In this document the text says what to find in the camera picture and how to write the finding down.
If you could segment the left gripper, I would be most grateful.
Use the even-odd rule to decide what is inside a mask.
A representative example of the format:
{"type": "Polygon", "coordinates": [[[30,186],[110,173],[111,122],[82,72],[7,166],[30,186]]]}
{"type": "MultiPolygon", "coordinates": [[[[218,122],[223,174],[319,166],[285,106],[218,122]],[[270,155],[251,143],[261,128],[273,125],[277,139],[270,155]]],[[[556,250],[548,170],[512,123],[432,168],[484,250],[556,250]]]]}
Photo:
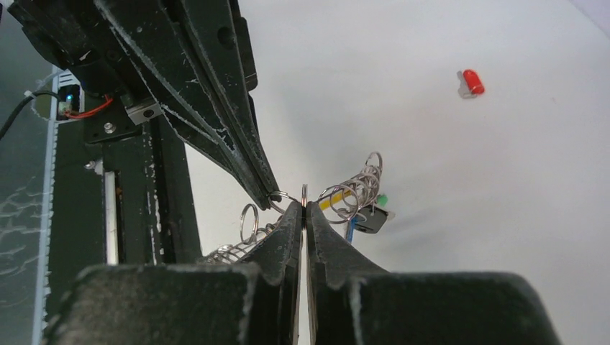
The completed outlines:
{"type": "MultiPolygon", "coordinates": [[[[163,113],[180,139],[216,164],[219,148],[188,104],[201,89],[166,2],[8,1],[6,9],[46,61],[69,70],[84,93],[102,100],[86,110],[69,93],[59,116],[87,119],[122,106],[139,125],[163,113]]],[[[270,208],[269,199],[254,202],[270,208]]]]}

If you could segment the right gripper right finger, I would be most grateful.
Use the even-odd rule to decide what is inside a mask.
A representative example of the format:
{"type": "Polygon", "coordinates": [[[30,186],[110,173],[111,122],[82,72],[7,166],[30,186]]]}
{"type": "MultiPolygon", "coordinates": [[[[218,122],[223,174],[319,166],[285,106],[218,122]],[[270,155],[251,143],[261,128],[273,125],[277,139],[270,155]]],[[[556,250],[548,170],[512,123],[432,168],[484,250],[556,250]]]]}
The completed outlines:
{"type": "Polygon", "coordinates": [[[318,203],[305,208],[307,288],[311,344],[354,344],[344,285],[352,275],[386,273],[329,224],[318,203]]]}

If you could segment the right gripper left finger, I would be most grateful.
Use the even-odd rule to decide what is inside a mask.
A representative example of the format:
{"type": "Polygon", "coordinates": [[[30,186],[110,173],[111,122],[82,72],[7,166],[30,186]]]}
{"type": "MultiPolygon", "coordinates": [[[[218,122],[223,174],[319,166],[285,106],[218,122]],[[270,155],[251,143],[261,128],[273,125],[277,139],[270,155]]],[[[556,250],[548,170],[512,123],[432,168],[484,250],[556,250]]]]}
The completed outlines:
{"type": "Polygon", "coordinates": [[[291,202],[276,228],[241,262],[259,269],[247,310],[248,344],[297,344],[303,206],[291,202]]]}

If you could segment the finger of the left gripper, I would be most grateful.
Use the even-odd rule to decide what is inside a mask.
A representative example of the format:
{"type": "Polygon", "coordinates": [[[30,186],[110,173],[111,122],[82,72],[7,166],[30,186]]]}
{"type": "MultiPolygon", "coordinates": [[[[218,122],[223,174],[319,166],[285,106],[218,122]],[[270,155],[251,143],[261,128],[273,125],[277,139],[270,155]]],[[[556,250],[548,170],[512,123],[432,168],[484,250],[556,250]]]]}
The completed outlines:
{"type": "Polygon", "coordinates": [[[219,148],[216,164],[254,201],[279,187],[260,140],[251,90],[258,84],[247,21],[238,1],[167,1],[201,95],[188,100],[219,148]]]}

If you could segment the keyring bunch with coloured tags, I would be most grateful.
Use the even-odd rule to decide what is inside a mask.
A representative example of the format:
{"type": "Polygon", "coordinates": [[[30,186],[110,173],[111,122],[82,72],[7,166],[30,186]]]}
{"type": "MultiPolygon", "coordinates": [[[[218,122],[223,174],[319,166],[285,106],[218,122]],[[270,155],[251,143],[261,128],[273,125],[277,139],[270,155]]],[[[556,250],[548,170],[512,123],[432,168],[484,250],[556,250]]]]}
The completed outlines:
{"type": "MultiPolygon", "coordinates": [[[[342,236],[352,243],[355,232],[377,234],[395,216],[386,206],[388,196],[381,192],[383,156],[371,152],[363,168],[351,178],[325,188],[315,203],[326,212],[330,225],[344,227],[342,236]]],[[[269,197],[272,209],[279,213],[273,223],[260,224],[258,207],[249,203],[240,214],[240,240],[235,244],[224,244],[197,259],[199,264],[230,265],[249,254],[267,236],[276,232],[285,210],[273,199],[281,201],[295,198],[283,191],[274,192],[269,197]]]]}

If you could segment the red key tag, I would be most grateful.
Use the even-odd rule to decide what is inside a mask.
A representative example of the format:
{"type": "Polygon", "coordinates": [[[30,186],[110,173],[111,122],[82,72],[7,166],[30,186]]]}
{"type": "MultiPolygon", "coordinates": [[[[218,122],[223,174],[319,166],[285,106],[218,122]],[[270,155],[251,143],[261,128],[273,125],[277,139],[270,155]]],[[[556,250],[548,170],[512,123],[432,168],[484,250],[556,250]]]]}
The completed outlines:
{"type": "Polygon", "coordinates": [[[479,75],[472,69],[457,72],[460,81],[459,96],[463,99],[477,98],[486,92],[486,88],[479,75]]]}

